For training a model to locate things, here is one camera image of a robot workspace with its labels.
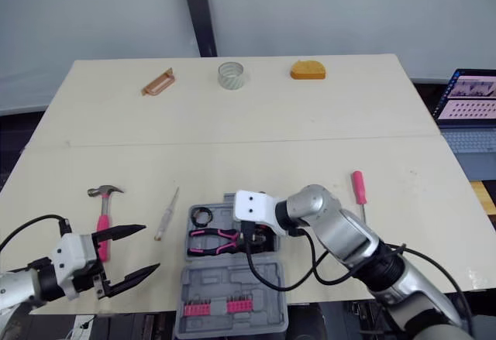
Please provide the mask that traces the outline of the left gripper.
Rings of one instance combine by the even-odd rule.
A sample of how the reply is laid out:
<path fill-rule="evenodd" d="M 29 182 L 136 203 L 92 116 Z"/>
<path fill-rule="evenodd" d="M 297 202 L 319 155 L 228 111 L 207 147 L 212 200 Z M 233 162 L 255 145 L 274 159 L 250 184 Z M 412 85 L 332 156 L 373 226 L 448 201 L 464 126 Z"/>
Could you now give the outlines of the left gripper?
<path fill-rule="evenodd" d="M 82 267 L 73 273 L 72 284 L 77 293 L 95 289 L 98 299 L 114 297 L 134 288 L 143 282 L 160 266 L 159 263 L 143 267 L 124 277 L 123 281 L 114 285 L 107 279 L 105 267 L 99 257 L 98 249 L 102 242 L 124 239 L 145 229 L 145 225 L 117 225 L 94 232 L 90 235 L 79 235 L 82 243 Z"/>

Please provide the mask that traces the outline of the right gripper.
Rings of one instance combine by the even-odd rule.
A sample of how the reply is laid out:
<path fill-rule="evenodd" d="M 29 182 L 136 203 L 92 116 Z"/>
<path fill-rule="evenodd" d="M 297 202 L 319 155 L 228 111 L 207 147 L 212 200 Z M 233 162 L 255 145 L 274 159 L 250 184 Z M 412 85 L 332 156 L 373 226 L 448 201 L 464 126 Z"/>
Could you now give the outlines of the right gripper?
<path fill-rule="evenodd" d="M 245 245 L 250 245 L 251 248 L 274 247 L 274 232 L 268 226 L 243 221 L 240 227 L 239 244 L 243 248 Z"/>

